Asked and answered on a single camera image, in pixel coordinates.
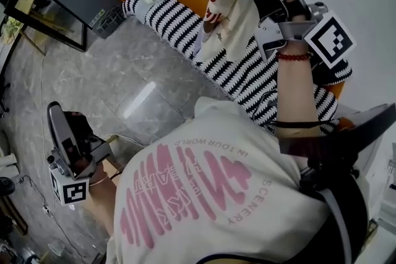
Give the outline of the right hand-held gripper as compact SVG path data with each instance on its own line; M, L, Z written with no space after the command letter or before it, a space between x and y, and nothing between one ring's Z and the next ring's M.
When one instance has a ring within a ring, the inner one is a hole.
M331 69L356 47L344 23L323 2L254 0L254 3L259 13L254 37L265 60L291 41L303 42Z

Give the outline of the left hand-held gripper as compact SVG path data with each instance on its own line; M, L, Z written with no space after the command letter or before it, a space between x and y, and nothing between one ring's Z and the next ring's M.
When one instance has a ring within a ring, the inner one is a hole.
M110 145L93 133L84 115L62 110L57 101L48 105L47 120L53 149L46 162L53 192L62 206L83 202L90 188L110 179L102 165L112 157Z

